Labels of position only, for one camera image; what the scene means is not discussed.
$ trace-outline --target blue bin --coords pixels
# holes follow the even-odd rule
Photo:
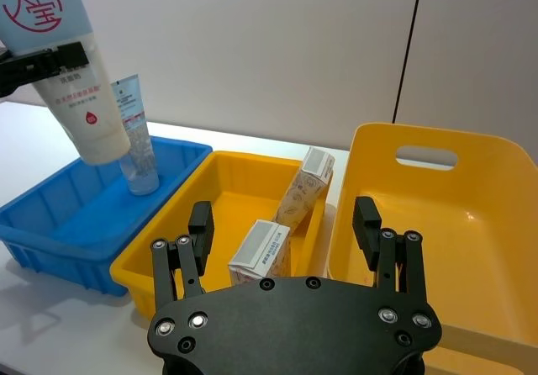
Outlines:
[[[0,240],[22,267],[121,296],[108,269],[211,147],[152,137],[161,185],[129,193],[117,162],[77,159],[0,208]]]

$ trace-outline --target red logo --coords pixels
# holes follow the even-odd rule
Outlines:
[[[88,124],[94,125],[95,123],[97,123],[97,121],[98,121],[98,117],[95,114],[90,113],[90,112],[86,113],[86,122]]]
[[[44,33],[61,22],[60,0],[3,0],[3,10],[18,26],[30,32]]]

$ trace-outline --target yellow plastic bin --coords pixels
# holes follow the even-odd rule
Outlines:
[[[114,261],[110,273],[123,284],[146,318],[155,313],[150,244],[155,239],[174,240],[187,233],[194,203],[209,200],[214,215],[214,240],[203,288],[210,292],[230,287],[228,262],[256,219],[271,219],[293,180],[300,161],[237,152],[214,152],[184,182],[161,211]],[[325,248],[316,247],[327,188],[319,196],[311,215],[291,237],[292,275],[321,276]],[[181,273],[176,275],[177,294],[182,295]]]
[[[457,163],[449,170],[404,165],[396,155],[406,145],[451,151]],[[366,195],[383,226],[424,236],[428,301],[443,324],[443,348],[425,354],[427,373],[537,374],[538,170],[525,151],[489,135],[360,127],[331,236],[329,276],[371,285],[351,227],[355,197]]]

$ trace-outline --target table surface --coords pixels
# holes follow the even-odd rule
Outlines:
[[[152,135],[302,160],[308,145],[149,123]],[[348,151],[335,157],[321,234],[330,236]],[[47,108],[0,103],[0,205],[78,157]],[[0,245],[0,372],[28,375],[160,374],[146,342],[148,322],[127,294],[102,295],[21,268]]]

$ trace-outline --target product box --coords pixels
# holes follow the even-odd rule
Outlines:
[[[335,158],[331,154],[310,147],[280,202],[273,221],[288,226],[292,234],[314,207],[321,191],[329,184],[334,164]]]
[[[287,226],[258,219],[228,264],[232,285],[264,277],[289,277],[289,232]]]

